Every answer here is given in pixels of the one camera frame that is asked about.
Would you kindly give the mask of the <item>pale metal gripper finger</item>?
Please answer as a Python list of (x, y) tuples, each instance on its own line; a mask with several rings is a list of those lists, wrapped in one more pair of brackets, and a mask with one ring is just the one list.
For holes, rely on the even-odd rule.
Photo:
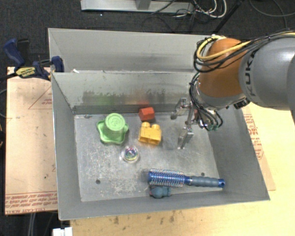
[(182, 116), (187, 111), (187, 98), (180, 98), (175, 106), (174, 111), (171, 113), (171, 119), (176, 119), (178, 116)]
[(177, 148), (184, 149), (185, 145), (190, 141), (193, 135), (194, 132), (191, 127), (183, 128), (178, 138)]

